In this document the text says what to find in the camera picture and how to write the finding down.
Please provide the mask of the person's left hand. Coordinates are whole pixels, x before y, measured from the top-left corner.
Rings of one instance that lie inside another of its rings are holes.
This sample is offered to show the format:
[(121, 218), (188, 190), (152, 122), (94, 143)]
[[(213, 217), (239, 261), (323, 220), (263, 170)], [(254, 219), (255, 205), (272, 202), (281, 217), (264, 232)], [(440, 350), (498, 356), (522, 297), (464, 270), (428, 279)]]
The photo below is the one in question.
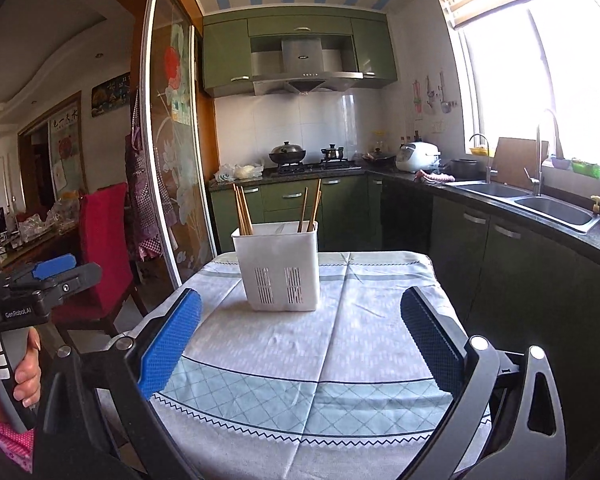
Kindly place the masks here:
[[(41, 397), (41, 367), (38, 354), (41, 350), (41, 339), (35, 327), (29, 328), (27, 352), (15, 371), (17, 385), (14, 398), (21, 402), (25, 408), (37, 404)], [(7, 418), (0, 405), (0, 422), (7, 422)]]

